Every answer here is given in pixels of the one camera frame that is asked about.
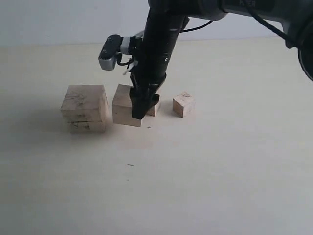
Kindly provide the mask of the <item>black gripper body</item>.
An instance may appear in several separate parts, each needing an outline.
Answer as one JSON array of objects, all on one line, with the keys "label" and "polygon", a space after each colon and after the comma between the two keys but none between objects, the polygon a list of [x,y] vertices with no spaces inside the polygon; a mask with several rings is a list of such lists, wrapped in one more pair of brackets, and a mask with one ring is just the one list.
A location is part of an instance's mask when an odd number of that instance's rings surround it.
[{"label": "black gripper body", "polygon": [[131,80],[136,89],[156,91],[163,84],[181,27],[182,16],[148,15],[136,54],[138,64],[131,70]]}]

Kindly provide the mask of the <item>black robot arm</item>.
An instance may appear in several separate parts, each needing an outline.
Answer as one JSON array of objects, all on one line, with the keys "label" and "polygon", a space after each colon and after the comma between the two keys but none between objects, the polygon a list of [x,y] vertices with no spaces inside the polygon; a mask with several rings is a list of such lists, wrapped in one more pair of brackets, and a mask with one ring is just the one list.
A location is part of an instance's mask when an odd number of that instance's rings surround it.
[{"label": "black robot arm", "polygon": [[210,22],[228,13],[250,16],[297,48],[298,59],[307,77],[313,76],[313,3],[310,0],[151,0],[145,29],[138,34],[141,44],[134,53],[137,65],[131,69],[132,116],[142,119],[158,103],[157,90],[166,78],[166,69],[178,35],[187,19]]}]

